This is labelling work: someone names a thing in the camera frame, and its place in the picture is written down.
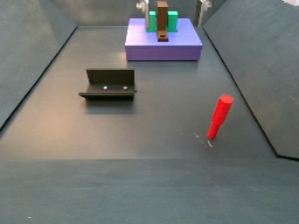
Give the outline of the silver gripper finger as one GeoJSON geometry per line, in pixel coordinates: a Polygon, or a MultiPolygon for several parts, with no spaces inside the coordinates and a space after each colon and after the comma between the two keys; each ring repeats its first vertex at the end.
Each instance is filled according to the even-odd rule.
{"type": "Polygon", "coordinates": [[[199,0],[201,3],[201,15],[199,15],[199,23],[198,26],[202,26],[205,13],[209,10],[209,8],[213,6],[211,0],[199,0]]]}
{"type": "Polygon", "coordinates": [[[150,1],[139,0],[136,8],[144,13],[144,26],[150,27],[150,1]]]}

